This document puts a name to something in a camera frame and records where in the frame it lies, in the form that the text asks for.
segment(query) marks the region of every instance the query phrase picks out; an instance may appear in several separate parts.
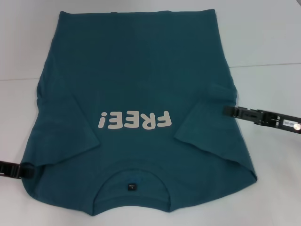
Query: clothing tag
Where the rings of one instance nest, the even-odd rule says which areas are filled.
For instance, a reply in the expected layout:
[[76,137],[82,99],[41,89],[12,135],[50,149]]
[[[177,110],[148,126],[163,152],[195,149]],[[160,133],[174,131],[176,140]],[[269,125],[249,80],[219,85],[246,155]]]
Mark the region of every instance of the clothing tag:
[[283,123],[282,123],[282,125],[284,125],[284,126],[289,126],[289,127],[293,127],[294,126],[294,124],[298,124],[296,121],[290,121],[290,120],[283,120]]
[[127,185],[128,191],[136,191],[137,190],[137,184],[128,184]]

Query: white background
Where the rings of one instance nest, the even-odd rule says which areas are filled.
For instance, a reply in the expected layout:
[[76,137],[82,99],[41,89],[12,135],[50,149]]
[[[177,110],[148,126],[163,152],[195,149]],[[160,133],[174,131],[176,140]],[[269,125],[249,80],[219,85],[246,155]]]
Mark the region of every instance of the white background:
[[[301,6],[296,0],[0,0],[0,159],[20,162],[35,89],[60,11],[217,13],[239,105],[301,117]],[[238,193],[165,213],[121,207],[95,217],[43,204],[0,177],[5,226],[299,226],[301,136],[239,121],[259,180]]]

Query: folded t-shirt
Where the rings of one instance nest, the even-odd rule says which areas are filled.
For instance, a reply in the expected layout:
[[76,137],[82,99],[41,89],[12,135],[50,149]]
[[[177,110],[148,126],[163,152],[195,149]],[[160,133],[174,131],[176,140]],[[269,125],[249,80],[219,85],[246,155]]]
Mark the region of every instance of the folded t-shirt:
[[213,9],[60,13],[22,162],[30,196],[96,215],[170,212],[257,178]]

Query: shirt sleeve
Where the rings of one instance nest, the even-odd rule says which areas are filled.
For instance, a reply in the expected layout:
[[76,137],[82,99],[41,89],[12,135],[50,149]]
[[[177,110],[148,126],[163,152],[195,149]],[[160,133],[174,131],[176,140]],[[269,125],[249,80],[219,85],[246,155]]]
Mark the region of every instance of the shirt sleeve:
[[237,162],[257,178],[235,118],[222,114],[225,105],[235,106],[236,97],[235,88],[211,85],[207,96],[195,104],[174,137],[202,151]]
[[35,166],[55,164],[100,144],[51,53],[38,83],[37,97],[39,114],[22,162]]

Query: neckline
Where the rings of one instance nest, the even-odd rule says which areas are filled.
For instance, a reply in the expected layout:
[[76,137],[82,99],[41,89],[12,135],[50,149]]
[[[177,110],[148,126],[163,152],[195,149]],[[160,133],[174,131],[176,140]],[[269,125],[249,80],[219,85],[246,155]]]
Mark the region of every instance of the neckline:
[[[133,197],[133,195],[129,194],[123,198],[117,197],[102,202],[102,205],[99,205],[99,203],[95,204],[95,198],[107,180],[119,172],[133,169],[144,170],[156,176],[165,186],[169,194],[169,202],[163,202],[149,197]],[[170,181],[170,178],[171,177],[167,175],[161,167],[146,160],[137,159],[116,162],[99,173],[92,183],[89,184],[81,202],[79,203],[79,210],[82,210],[92,216],[121,206],[142,206],[171,212],[177,209],[173,202],[174,198],[177,197],[177,192],[175,186],[171,184],[172,181]]]

